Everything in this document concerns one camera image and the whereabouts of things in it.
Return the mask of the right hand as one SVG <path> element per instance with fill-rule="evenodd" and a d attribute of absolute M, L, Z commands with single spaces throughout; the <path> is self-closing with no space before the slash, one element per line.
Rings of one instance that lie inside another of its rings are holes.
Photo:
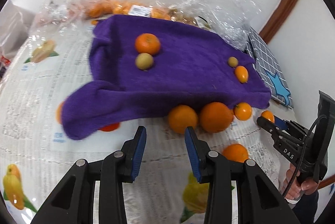
<path fill-rule="evenodd" d="M 290 180 L 293 177 L 295 171 L 295 166 L 290 163 L 289 169 L 285 173 L 285 178 L 283 182 L 281 182 L 280 192 L 284 193 L 287 186 L 289 185 Z M 297 173 L 296 178 L 293 180 L 290 188 L 288 189 L 285 198 L 287 200 L 298 200 L 303 194 L 311 195 L 317 189 L 320 183 L 315 182 L 312 178 L 306 179 L 304 182 L 299 183 L 297 178 L 299 177 L 300 172 Z"/>

